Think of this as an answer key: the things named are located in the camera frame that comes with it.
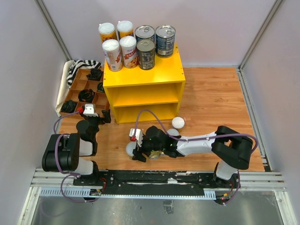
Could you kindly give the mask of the yellow shelf cabinet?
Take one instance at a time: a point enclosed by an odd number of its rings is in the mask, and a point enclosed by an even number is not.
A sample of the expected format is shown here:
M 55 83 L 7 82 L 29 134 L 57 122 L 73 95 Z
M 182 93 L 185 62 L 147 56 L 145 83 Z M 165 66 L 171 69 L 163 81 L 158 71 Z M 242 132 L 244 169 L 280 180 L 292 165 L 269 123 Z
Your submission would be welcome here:
M 156 56 L 150 70 L 124 67 L 113 72 L 104 66 L 104 89 L 118 124 L 154 121 L 143 109 L 151 110 L 160 120 L 173 119 L 179 113 L 185 81 L 177 46 L 171 57 Z

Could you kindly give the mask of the red white can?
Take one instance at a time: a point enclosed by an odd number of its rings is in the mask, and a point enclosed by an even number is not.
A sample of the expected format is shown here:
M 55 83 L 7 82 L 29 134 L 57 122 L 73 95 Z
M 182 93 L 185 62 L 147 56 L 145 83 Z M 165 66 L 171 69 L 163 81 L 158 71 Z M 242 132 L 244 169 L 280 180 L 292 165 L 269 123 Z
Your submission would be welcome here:
M 120 40 L 120 47 L 124 66 L 135 68 L 138 65 L 136 39 L 133 36 L 125 36 Z
M 113 72 L 120 71 L 123 68 L 123 63 L 119 42 L 115 39 L 108 39 L 103 42 L 102 48 L 109 69 Z

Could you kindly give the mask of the blue yellow can white lid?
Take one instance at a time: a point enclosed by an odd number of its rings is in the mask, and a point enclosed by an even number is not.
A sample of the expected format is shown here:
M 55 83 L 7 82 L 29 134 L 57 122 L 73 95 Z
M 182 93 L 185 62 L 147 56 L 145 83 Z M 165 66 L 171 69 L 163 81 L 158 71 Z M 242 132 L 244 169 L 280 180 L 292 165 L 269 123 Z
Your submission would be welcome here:
M 134 36 L 133 24 L 130 21 L 118 21 L 117 32 L 119 40 L 126 36 Z

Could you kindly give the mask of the gold rectangular tin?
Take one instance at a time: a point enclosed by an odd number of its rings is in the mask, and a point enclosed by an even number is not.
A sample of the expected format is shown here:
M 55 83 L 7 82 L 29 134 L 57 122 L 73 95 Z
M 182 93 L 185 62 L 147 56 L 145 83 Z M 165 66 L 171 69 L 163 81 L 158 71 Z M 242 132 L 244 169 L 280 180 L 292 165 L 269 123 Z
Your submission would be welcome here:
M 152 151 L 149 155 L 150 159 L 156 159 L 161 155 L 161 151 Z

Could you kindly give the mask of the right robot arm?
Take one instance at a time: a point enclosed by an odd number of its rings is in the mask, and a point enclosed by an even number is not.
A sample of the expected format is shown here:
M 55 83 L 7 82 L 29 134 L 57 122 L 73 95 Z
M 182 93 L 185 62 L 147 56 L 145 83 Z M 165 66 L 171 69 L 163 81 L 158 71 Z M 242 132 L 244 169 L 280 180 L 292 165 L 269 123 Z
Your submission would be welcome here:
M 219 188 L 228 184 L 238 170 L 249 168 L 252 152 L 257 147 L 255 137 L 240 134 L 226 126 L 219 126 L 215 132 L 199 136 L 181 136 L 175 129 L 163 131 L 156 126 L 151 126 L 145 133 L 133 128 L 129 138 L 126 153 L 141 162 L 161 155 L 171 158 L 202 153 L 217 155 L 221 161 L 216 165 L 212 181 Z

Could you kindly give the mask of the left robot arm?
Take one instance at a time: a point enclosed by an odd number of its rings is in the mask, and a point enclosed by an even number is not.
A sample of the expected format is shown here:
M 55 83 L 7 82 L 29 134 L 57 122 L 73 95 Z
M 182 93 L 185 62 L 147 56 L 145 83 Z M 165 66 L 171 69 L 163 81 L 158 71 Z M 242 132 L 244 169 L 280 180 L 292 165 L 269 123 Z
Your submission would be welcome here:
M 51 135 L 42 157 L 45 172 L 58 172 L 74 178 L 74 185 L 96 186 L 105 182 L 96 162 L 84 157 L 94 156 L 98 150 L 96 134 L 99 125 L 111 123 L 110 110 L 102 110 L 100 116 L 87 104 L 79 113 L 83 119 L 76 125 L 76 133 Z

